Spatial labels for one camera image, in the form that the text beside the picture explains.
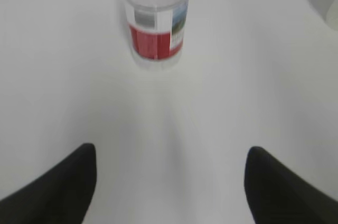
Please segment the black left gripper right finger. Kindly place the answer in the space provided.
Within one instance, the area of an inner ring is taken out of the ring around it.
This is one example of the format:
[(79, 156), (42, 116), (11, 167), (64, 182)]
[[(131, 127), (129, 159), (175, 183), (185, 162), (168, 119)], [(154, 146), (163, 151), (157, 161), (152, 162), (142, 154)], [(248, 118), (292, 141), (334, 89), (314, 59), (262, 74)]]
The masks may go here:
[(248, 152), (244, 190), (255, 223), (337, 223), (337, 201), (262, 147)]

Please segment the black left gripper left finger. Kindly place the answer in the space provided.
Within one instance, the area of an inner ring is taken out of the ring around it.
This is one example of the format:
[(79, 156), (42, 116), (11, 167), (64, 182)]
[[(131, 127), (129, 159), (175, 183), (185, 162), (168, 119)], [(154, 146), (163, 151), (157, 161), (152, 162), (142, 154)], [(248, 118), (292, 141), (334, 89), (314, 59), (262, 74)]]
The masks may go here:
[(96, 188), (96, 148), (85, 143), (1, 200), (1, 223), (83, 223)]

